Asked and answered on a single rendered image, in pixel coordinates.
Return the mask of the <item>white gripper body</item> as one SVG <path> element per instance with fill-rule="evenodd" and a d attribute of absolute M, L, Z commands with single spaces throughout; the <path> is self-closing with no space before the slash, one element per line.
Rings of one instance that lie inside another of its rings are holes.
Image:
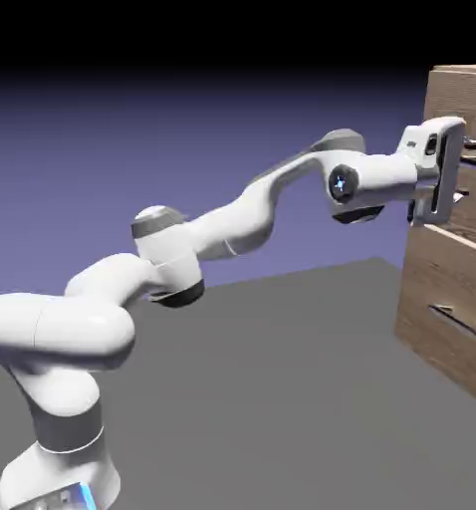
<path fill-rule="evenodd" d="M 407 152 L 417 169 L 416 191 L 410 206 L 413 227 L 448 222 L 454 205 L 465 126 L 460 117 L 444 116 L 410 128 Z"/>

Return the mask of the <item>wooden drawer front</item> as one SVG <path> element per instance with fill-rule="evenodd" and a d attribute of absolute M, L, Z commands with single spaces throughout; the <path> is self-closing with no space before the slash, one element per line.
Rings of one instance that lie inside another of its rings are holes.
<path fill-rule="evenodd" d="M 464 136 L 476 138 L 476 66 L 438 66 L 429 73 L 424 117 L 444 116 L 462 118 Z M 463 147 L 462 155 L 476 156 L 476 150 Z M 476 256 L 476 165 L 460 159 L 456 190 L 468 190 L 469 195 L 454 203 L 447 223 L 410 229 L 406 258 Z"/>
<path fill-rule="evenodd" d="M 454 308 L 476 328 L 476 256 L 404 258 L 394 331 L 423 360 L 476 398 L 476 340 L 427 306 Z"/>

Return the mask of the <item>light wooden cabinet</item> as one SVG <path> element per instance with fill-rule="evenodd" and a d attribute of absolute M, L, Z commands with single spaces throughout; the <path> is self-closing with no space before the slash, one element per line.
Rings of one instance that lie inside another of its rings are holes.
<path fill-rule="evenodd" d="M 449 222 L 409 230 L 395 333 L 476 398 L 476 65 L 434 67 L 424 115 L 464 118 L 468 140 Z"/>

